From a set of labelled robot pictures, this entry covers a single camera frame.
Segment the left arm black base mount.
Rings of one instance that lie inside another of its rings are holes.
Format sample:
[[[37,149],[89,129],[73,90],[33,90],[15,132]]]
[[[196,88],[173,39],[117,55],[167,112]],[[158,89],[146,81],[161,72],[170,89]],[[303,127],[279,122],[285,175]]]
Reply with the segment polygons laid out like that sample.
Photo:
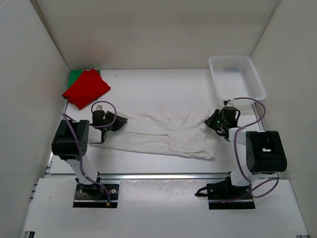
[[[109,193],[110,202],[103,187],[96,184],[82,184],[79,179],[77,182],[74,194],[74,208],[117,208],[119,197],[119,184],[108,183],[104,184]]]

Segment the white cloth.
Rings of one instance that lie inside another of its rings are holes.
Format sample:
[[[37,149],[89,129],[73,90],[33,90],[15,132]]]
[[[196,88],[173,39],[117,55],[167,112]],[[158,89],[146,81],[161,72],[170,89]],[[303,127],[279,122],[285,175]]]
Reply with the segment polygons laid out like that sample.
[[[165,112],[123,112],[127,123],[117,132],[108,132],[103,148],[213,160],[217,135],[205,125],[208,109],[169,114]]]

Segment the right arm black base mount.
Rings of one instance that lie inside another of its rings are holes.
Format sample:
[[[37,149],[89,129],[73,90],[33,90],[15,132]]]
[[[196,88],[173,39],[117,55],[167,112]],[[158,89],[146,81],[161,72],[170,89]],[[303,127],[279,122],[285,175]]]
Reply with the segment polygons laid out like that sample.
[[[249,186],[233,186],[229,177],[208,183],[197,190],[196,197],[208,199],[209,210],[251,210],[255,209]]]

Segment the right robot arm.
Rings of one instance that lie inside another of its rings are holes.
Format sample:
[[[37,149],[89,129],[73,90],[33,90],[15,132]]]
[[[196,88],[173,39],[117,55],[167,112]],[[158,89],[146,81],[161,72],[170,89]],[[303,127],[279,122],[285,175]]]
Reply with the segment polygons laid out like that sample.
[[[225,106],[205,120],[205,125],[226,141],[232,142],[238,169],[229,174],[229,182],[222,187],[223,194],[234,198],[241,186],[247,186],[259,178],[284,172],[287,159],[277,131],[252,131],[238,127],[240,110]]]

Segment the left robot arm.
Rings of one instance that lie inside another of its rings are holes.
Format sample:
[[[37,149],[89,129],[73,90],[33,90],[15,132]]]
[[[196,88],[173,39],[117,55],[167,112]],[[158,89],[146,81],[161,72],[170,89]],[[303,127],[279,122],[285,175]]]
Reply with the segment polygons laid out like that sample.
[[[104,144],[109,131],[119,131],[127,122],[127,118],[102,109],[92,112],[92,122],[72,121],[67,115],[60,121],[52,141],[52,152],[69,164],[79,184],[88,185],[86,191],[92,198],[101,197],[104,186],[100,183],[99,172],[87,158],[88,145]]]

